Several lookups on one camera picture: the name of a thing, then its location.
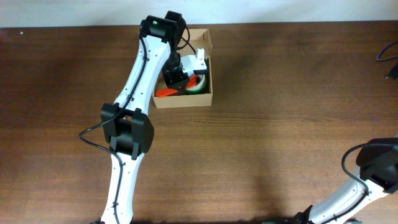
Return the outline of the white masking tape roll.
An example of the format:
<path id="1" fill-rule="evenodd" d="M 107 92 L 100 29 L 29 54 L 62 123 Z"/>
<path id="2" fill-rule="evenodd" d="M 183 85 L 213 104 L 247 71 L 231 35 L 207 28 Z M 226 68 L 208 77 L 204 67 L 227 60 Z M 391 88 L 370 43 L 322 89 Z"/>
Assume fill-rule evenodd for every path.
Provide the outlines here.
<path id="1" fill-rule="evenodd" d="M 188 82 L 186 91 L 189 94 L 197 94 L 206 87 L 206 75 L 194 75 Z"/>

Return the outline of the orange utility knife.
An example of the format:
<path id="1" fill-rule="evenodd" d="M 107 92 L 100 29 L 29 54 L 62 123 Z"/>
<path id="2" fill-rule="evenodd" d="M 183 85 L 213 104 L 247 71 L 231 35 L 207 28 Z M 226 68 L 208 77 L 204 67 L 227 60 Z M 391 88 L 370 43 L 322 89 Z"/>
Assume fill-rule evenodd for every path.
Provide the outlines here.
<path id="1" fill-rule="evenodd" d="M 159 98 L 163 98 L 166 96 L 172 96 L 170 88 L 164 88 L 164 89 L 158 90 L 158 91 L 156 91 L 155 95 L 156 95 L 156 97 L 159 97 Z"/>

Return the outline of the brown cardboard box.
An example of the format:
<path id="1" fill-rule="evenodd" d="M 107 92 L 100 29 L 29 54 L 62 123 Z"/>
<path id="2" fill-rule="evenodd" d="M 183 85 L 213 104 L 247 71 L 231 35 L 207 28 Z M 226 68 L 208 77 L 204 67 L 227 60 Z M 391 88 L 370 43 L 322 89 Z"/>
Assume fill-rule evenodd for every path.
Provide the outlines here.
<path id="1" fill-rule="evenodd" d="M 155 90 L 152 94 L 152 98 L 155 107 L 161 108 L 186 108 L 186 107 L 197 107 L 197 106 L 211 106 L 213 97 L 213 87 L 212 87 L 212 76 L 211 76 L 211 52 L 212 43 L 209 33 L 209 29 L 191 29 L 190 31 L 185 31 L 183 36 L 186 37 L 190 34 L 190 44 L 197 49 L 205 49 L 205 62 L 209 69 L 206 74 L 206 92 L 204 94 L 188 95 L 186 92 L 180 95 L 166 96 L 163 98 L 156 97 L 156 91 L 168 88 L 165 84 L 163 75 L 159 75 Z M 181 57 L 186 55 L 195 55 L 189 49 L 182 49 L 178 51 Z"/>

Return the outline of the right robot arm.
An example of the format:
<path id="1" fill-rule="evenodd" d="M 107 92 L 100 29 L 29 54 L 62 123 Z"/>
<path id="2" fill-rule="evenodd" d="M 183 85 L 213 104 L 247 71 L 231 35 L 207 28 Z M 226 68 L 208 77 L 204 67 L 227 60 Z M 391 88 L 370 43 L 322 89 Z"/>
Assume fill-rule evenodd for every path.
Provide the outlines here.
<path id="1" fill-rule="evenodd" d="M 297 213 L 292 223 L 342 224 L 371 202 L 397 192 L 397 137 L 348 149 L 341 168 L 349 179 L 329 198 Z"/>

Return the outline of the green tape roll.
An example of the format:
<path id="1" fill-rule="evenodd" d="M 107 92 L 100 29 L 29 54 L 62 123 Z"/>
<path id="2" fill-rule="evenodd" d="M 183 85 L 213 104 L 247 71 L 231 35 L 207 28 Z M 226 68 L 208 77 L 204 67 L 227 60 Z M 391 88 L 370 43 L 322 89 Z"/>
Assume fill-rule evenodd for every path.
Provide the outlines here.
<path id="1" fill-rule="evenodd" d="M 206 85 L 197 85 L 186 90 L 188 95 L 204 94 L 204 92 L 206 92 Z"/>

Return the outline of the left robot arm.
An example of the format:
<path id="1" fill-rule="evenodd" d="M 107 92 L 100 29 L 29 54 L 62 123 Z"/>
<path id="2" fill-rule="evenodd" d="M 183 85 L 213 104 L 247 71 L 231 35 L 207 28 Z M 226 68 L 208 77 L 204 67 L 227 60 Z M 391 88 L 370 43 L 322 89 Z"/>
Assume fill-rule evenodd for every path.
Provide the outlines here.
<path id="1" fill-rule="evenodd" d="M 112 162 L 106 207 L 100 223 L 130 223 L 132 201 L 139 166 L 154 138 L 148 117 L 157 79 L 163 76 L 167 88 L 186 92 L 191 83 L 199 83 L 210 71 L 204 49 L 181 56 L 179 50 L 187 23 L 180 13 L 169 11 L 165 17 L 147 16 L 141 21 L 139 50 L 123 91 L 113 103 L 100 111 L 105 151 Z"/>

